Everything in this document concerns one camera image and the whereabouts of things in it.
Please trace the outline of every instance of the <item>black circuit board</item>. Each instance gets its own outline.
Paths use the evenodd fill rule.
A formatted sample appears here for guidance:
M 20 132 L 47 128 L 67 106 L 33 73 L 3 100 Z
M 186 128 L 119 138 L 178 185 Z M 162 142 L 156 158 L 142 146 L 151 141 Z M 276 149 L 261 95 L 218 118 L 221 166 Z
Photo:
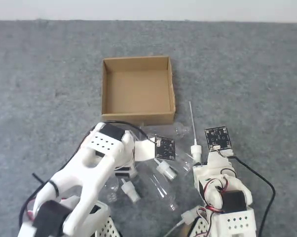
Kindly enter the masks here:
M 209 128 L 204 131 L 210 152 L 232 148 L 226 126 Z
M 155 158 L 175 160 L 175 140 L 155 136 Z

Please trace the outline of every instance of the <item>white robotic arm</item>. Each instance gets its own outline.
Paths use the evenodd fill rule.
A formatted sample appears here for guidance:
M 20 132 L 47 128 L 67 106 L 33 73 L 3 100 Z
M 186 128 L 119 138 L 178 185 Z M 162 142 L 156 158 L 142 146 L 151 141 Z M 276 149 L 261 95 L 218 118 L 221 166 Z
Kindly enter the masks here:
M 116 167 L 134 160 L 133 149 L 134 140 L 129 131 L 121 131 L 120 128 L 102 122 L 97 124 L 68 164 L 55 173 L 39 191 L 34 203 L 34 217 L 37 217 L 47 201 L 55 200 L 71 187 L 82 186 L 79 202 L 62 223 L 64 234 L 77 236 L 107 179 Z
M 209 146 L 207 163 L 193 167 L 194 186 L 205 203 L 200 210 L 207 220 L 204 235 L 200 236 L 256 237 L 255 215 L 249 207 L 253 202 L 252 194 L 236 177 L 227 158 L 233 156 L 227 129 L 208 129 L 206 134 Z

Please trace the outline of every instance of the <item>plastic bottle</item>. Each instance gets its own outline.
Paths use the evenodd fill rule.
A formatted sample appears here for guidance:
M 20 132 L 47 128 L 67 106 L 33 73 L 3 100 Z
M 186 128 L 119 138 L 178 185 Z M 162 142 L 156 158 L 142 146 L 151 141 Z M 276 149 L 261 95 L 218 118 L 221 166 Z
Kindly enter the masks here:
M 137 165 L 138 176 L 145 184 L 146 189 L 155 198 L 159 199 L 170 211 L 175 211 L 177 209 L 177 204 L 175 203 L 175 193 L 172 190 L 167 179 L 156 171 L 156 166 L 149 164 L 149 161 L 141 162 Z
M 176 146 L 175 151 L 176 151 L 175 160 L 170 160 L 168 161 L 168 163 L 180 175 L 185 176 L 192 170 L 192 167 L 196 162 L 191 155 L 186 153 L 178 146 Z
M 143 126 L 141 129 L 148 135 L 157 134 L 168 138 L 182 138 L 191 131 L 191 127 L 184 126 L 180 122 L 171 125 Z
M 117 201 L 117 190 L 119 188 L 119 180 L 115 175 L 109 177 L 103 186 L 101 192 L 106 196 L 108 202 Z

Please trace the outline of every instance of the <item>wire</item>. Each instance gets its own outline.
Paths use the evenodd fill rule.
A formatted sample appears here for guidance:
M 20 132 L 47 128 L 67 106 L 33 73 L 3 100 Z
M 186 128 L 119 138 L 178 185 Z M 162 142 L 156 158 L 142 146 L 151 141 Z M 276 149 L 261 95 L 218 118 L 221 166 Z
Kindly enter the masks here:
M 171 234 L 171 232 L 174 231 L 178 226 L 181 226 L 185 221 L 182 219 L 180 222 L 178 222 L 175 226 L 173 226 L 167 233 L 164 235 L 164 237 L 167 237 Z
M 210 215 L 210 225 L 209 225 L 209 228 L 208 228 L 208 231 L 207 231 L 207 235 L 205 237 L 208 237 L 209 234 L 210 234 L 210 231 L 211 231 L 211 227 L 212 227 L 212 216 L 214 215 L 215 212 L 212 212 L 211 215 Z
M 201 232 L 201 233 L 196 234 L 194 237 L 199 237 L 199 236 L 205 235 L 206 233 L 207 232 Z
M 224 171 L 224 170 L 232 171 L 232 172 L 235 174 L 235 178 L 237 178 L 237 174 L 236 174 L 236 172 L 235 172 L 234 170 L 230 169 L 230 168 L 224 168 L 224 169 L 221 169 L 220 174 L 223 174 L 223 171 Z
M 37 179 L 39 183 L 41 183 L 41 184 L 44 183 L 44 181 L 43 181 L 42 179 L 40 179 L 40 177 L 37 176 L 36 173 L 32 173 L 32 176 L 33 176 L 35 179 Z
M 191 121 L 192 121 L 192 129 L 193 129 L 194 144 L 197 145 L 196 128 L 195 128 L 195 126 L 194 126 L 194 120 L 193 120 L 193 113 L 192 113 L 191 101 L 189 101 L 189 107 L 190 107 L 190 116 L 191 116 Z
M 254 171 L 252 168 L 250 168 L 246 163 L 244 163 L 243 161 L 241 161 L 238 157 L 236 156 L 232 156 L 232 157 L 227 157 L 229 159 L 235 159 L 237 160 L 241 165 L 243 165 L 244 167 L 246 167 L 247 169 L 249 169 L 252 173 L 254 173 L 255 175 L 257 175 L 259 178 L 261 178 L 266 184 L 268 184 L 272 190 L 272 196 L 271 196 L 271 199 L 266 207 L 266 210 L 265 210 L 265 213 L 263 214 L 263 218 L 262 218 L 262 221 L 261 221 L 261 225 L 260 225 L 260 229 L 259 229 L 259 233 L 258 233 L 258 237 L 261 237 L 262 235 L 262 231 L 263 231 L 263 227 L 265 225 L 265 221 L 266 221 L 266 218 L 267 218 L 267 214 L 270 210 L 270 207 L 276 197 L 276 190 L 274 188 L 274 186 L 268 181 L 266 180 L 261 174 L 259 174 L 258 172 Z
M 90 134 L 90 132 L 92 131 L 92 130 L 94 130 L 95 129 L 95 125 L 85 134 L 85 136 L 84 136 L 84 138 L 82 139 L 82 141 L 80 142 L 80 144 L 79 144 L 79 146 L 76 148 L 76 150 L 75 150 L 75 152 L 73 153 L 73 155 L 71 156 L 71 158 L 67 161 L 67 162 L 65 162 L 65 164 L 64 165 L 62 165 L 62 167 L 59 169 L 59 171 L 61 170 L 61 169 L 63 169 L 70 161 L 71 161 L 71 159 L 75 156 L 75 154 L 77 153 L 77 151 L 80 149 L 80 146 L 81 146 L 81 144 L 84 142 L 84 140 L 86 139 L 86 137 Z M 27 206 L 28 206 L 28 203 L 32 200 L 32 199 L 34 199 L 35 197 L 36 197 L 36 195 L 38 194 L 38 192 L 44 187 L 44 185 L 47 183 L 47 181 L 46 182 L 43 182 L 27 199 L 26 199 L 26 201 L 23 203 L 23 205 L 21 206 L 21 209 L 20 209 L 20 213 L 19 213 L 19 228 L 21 228 L 21 226 L 22 226 L 22 223 L 23 223 L 23 217 L 24 217 L 24 213 L 25 213 L 25 211 L 26 211 L 26 209 L 27 209 Z
M 156 144 L 154 141 L 152 141 L 151 139 L 149 139 L 149 136 L 142 130 L 140 129 L 138 126 L 131 124 L 130 122 L 126 122 L 126 121 L 119 121 L 119 120 L 108 120 L 108 121 L 104 121 L 104 123 L 119 123 L 119 124 L 125 124 L 128 125 L 136 130 L 138 130 L 146 139 L 148 139 L 150 142 L 153 142 L 154 144 Z

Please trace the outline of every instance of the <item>cardboard box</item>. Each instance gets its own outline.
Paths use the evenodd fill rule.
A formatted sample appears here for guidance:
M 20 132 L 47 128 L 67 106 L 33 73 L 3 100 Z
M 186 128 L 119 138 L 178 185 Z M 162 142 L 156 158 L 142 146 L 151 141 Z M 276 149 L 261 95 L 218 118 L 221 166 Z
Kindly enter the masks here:
M 176 111 L 172 77 L 168 56 L 104 59 L 103 120 L 172 124 Z

